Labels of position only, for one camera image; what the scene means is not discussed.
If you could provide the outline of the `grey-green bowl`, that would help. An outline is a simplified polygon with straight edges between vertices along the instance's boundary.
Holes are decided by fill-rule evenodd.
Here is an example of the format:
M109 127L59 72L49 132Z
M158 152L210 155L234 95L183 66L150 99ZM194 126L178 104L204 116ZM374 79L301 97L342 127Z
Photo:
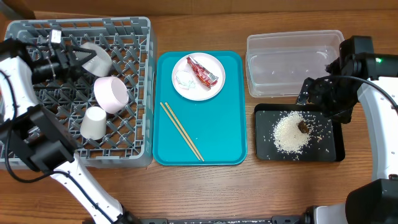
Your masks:
M96 56L83 64L83 68L97 77L108 76L112 67L112 60L109 54L102 47L91 42L86 42L81 47L96 52Z

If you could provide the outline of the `white rice pile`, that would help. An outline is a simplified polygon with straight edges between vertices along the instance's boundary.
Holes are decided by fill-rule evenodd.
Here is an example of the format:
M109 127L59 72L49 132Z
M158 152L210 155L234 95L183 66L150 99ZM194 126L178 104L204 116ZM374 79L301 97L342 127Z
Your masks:
M304 120L309 133L297 125ZM319 111L258 111L256 153L268 160L327 160L334 149L333 124Z

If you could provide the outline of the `pink bowl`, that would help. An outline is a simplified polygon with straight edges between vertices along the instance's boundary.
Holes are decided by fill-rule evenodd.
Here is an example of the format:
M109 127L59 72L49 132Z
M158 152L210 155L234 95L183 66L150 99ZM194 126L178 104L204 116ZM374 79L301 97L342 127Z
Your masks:
M109 114L122 110L129 101L129 95L124 82L117 77L102 77L94 83L95 98Z

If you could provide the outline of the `white paper cup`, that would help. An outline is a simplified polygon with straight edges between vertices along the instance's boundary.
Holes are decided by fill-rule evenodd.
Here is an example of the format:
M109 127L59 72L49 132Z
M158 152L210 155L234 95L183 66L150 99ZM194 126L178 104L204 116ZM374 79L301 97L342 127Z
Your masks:
M98 106L85 111L80 134L86 139L99 140L106 134L106 112Z

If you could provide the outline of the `wooden chopstick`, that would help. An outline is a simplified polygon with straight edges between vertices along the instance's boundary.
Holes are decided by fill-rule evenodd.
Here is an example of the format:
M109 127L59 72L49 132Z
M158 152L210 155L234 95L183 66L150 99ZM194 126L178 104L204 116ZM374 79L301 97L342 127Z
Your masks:
M192 141L191 137L188 135L188 133L186 132L185 128L182 126L181 122L179 121L179 119L177 118L177 116L175 115L173 109L170 107L170 105L165 102L165 106L167 107L167 111L171 114L172 119L176 122L177 126L179 127L179 129L181 130L181 134L185 137L185 139L187 140L188 145L190 146L191 150L193 151L193 153L196 155L196 157L201 160L202 162L204 162L204 158L202 156L202 154L199 152L199 150L197 149L196 145L194 144L194 142Z
M166 108L166 106L162 102L160 102L160 105L163 108L163 110L165 111L166 115L171 120L171 122L173 123L173 125L176 127L177 131L180 133L181 137L183 137L183 139L186 142L186 144L188 145L188 147L194 153L196 158L200 161L201 157L199 155L199 152L193 147L193 144L190 142L190 140L188 139L187 135L183 132L183 130L181 129L181 126L177 123L177 120L172 116L170 111Z

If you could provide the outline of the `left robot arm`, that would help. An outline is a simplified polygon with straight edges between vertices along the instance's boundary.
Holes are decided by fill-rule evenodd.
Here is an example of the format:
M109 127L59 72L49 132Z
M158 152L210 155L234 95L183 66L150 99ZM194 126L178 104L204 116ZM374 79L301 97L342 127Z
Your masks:
M5 166L18 182L31 184L51 177L62 184L88 211L94 223L139 223L131 212L110 196L80 162L75 138L56 116L42 105L34 85L53 80L77 80L92 59L107 56L101 47L86 43L80 47L49 42L44 48L49 55L32 60L28 49L38 45L9 38L1 42L1 96L4 121L1 142L5 154L13 152L34 172L34 179L22 179L12 170L9 159Z

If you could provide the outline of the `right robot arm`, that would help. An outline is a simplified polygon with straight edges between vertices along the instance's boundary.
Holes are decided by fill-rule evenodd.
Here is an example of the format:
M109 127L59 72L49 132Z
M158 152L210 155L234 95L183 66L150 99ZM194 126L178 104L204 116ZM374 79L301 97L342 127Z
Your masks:
M338 123L351 121L360 103L373 156L371 183L337 205L313 206L303 223L397 223L397 56L374 52L371 37L354 35L340 44L328 75L305 79L296 103L317 105Z

